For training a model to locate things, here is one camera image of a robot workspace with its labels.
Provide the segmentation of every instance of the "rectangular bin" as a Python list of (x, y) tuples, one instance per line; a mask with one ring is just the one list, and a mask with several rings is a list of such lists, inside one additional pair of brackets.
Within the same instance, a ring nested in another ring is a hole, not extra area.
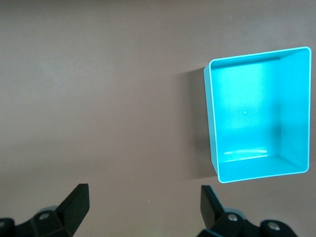
[(212, 60), (204, 68), (211, 159), (221, 183), (309, 169), (311, 49)]

